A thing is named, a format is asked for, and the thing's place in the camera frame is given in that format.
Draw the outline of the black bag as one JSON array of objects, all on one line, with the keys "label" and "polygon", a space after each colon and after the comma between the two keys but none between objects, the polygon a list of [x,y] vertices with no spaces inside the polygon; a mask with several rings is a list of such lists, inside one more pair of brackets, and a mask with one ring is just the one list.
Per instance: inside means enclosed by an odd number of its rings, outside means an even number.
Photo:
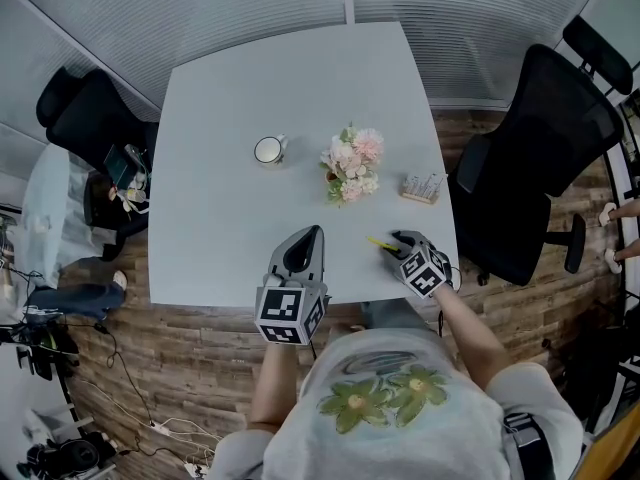
[{"label": "black bag", "polygon": [[25,479],[66,480],[94,467],[102,467],[113,458],[117,450],[99,433],[85,438],[69,439],[63,443],[48,440],[46,444],[32,446],[26,461],[18,463],[16,469]]}]

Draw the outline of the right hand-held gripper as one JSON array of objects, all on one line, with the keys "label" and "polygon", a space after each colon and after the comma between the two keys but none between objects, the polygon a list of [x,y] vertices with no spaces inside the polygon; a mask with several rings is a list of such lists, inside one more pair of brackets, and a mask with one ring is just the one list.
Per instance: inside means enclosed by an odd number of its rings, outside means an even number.
[{"label": "right hand-held gripper", "polygon": [[382,250],[385,265],[398,269],[404,284],[418,297],[431,297],[443,284],[453,286],[448,256],[420,232],[398,230],[391,233],[398,242],[395,250]]}]

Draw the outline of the black tablet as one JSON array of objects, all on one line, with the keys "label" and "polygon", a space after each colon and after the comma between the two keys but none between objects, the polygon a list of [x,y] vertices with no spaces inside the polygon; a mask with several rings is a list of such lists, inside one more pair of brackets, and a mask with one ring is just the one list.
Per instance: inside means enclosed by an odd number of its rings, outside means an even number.
[{"label": "black tablet", "polygon": [[104,166],[114,182],[119,182],[131,172],[131,166],[116,145],[112,145],[105,157]]}]

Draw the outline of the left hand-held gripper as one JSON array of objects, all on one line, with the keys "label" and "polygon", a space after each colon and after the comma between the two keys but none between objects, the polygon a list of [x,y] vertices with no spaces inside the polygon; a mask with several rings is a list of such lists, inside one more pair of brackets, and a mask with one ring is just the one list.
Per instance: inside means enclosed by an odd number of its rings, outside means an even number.
[{"label": "left hand-held gripper", "polygon": [[273,252],[257,288],[254,323],[270,343],[309,345],[326,314],[325,239],[321,226],[303,228]]}]

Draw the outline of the orange wooden board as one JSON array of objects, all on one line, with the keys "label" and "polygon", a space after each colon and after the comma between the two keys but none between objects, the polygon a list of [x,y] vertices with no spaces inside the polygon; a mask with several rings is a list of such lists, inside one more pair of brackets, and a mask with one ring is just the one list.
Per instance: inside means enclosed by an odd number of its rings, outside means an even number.
[{"label": "orange wooden board", "polygon": [[574,480],[612,480],[639,439],[640,402],[596,439]]}]

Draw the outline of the black mesh chair with headrest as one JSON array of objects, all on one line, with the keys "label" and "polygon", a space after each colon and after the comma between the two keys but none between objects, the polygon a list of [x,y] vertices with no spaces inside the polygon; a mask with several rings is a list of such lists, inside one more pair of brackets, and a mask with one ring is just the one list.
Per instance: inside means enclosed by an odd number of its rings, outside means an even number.
[{"label": "black mesh chair with headrest", "polygon": [[525,54],[514,99],[499,126],[473,136],[448,177],[459,253],[491,276],[527,285],[544,245],[565,247],[564,268],[578,271],[586,223],[574,215],[570,230],[549,230],[551,201],[623,137],[623,124],[593,82],[600,75],[628,95],[627,60],[582,17],[563,39],[580,66],[542,45]]}]

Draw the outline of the white display shelf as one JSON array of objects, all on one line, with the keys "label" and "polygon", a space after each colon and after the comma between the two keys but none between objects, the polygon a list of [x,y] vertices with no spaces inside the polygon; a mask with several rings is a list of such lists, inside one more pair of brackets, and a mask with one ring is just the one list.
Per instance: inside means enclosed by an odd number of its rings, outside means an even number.
[{"label": "white display shelf", "polygon": [[[640,87],[616,108],[623,123],[623,137],[606,155],[613,201],[622,206],[640,201]],[[616,304],[622,314],[640,304],[640,256],[626,259],[620,274]]]}]

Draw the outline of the black office chair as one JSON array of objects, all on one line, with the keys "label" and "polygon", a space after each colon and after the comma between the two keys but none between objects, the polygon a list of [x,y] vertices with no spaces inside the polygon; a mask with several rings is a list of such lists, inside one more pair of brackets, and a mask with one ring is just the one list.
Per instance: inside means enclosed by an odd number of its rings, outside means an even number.
[{"label": "black office chair", "polygon": [[[148,227],[159,124],[136,117],[100,69],[82,77],[58,69],[36,103],[36,117],[50,143],[91,167],[84,192],[85,221],[115,233],[115,242],[106,244],[102,254],[104,261],[114,260],[127,238]],[[104,166],[112,145],[131,166],[119,182]]]}]

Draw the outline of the black swivel chair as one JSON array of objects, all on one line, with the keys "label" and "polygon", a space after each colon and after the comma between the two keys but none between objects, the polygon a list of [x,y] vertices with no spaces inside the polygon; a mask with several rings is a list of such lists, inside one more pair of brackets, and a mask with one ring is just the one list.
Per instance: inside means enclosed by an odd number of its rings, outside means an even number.
[{"label": "black swivel chair", "polygon": [[565,399],[593,434],[605,407],[614,396],[619,375],[640,390],[640,373],[632,370],[640,357],[640,294],[623,290],[615,305],[596,303],[614,317],[614,323],[580,333],[571,354],[556,349],[545,338],[541,346],[563,366]]}]

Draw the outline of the black equipment stand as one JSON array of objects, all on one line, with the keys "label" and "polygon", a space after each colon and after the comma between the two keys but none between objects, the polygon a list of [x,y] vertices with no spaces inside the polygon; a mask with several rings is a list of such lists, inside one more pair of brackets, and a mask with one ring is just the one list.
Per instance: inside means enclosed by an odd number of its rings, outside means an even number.
[{"label": "black equipment stand", "polygon": [[18,366],[22,367],[22,360],[26,359],[32,375],[47,381],[53,380],[54,373],[71,378],[79,365],[79,348],[68,329],[60,313],[0,323],[0,345],[15,346]]}]

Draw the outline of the pink flower bouquet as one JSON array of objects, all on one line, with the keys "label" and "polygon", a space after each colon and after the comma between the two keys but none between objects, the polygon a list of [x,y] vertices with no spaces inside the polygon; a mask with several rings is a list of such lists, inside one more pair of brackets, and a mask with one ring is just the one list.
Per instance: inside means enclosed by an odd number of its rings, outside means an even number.
[{"label": "pink flower bouquet", "polygon": [[377,168],[384,154],[384,138],[374,128],[352,124],[331,139],[321,153],[320,166],[333,171],[341,181],[328,184],[330,203],[342,206],[374,194],[379,188]]}]

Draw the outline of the wooden tube rack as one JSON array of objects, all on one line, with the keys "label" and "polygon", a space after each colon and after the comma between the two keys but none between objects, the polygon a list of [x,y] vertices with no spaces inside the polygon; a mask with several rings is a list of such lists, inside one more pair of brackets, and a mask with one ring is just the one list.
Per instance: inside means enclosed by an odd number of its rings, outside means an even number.
[{"label": "wooden tube rack", "polygon": [[426,176],[408,174],[402,183],[400,195],[414,201],[435,204],[446,175],[444,173],[431,173]]}]

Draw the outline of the person's left forearm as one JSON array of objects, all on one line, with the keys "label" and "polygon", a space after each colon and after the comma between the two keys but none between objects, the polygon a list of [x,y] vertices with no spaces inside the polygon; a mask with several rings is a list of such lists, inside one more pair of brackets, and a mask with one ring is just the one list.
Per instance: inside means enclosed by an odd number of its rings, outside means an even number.
[{"label": "person's left forearm", "polygon": [[260,368],[248,429],[275,434],[297,403],[298,349],[294,345],[267,345]]}]

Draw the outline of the white mug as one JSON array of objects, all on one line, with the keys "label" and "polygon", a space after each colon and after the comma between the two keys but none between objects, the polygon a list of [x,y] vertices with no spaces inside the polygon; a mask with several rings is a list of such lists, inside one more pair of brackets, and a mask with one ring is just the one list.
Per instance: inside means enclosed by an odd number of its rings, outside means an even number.
[{"label": "white mug", "polygon": [[260,139],[253,150],[256,162],[265,168],[282,165],[289,139],[286,135],[267,136]]}]

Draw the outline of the person's grey flower print shirt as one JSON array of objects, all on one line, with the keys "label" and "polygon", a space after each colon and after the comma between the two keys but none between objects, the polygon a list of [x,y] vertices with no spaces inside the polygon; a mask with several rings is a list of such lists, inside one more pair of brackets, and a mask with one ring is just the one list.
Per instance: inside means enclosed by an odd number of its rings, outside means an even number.
[{"label": "person's grey flower print shirt", "polygon": [[361,331],[327,345],[277,432],[223,438],[207,480],[511,480],[513,413],[533,417],[556,480],[569,480],[583,429],[542,366],[511,365],[480,388],[433,331]]}]

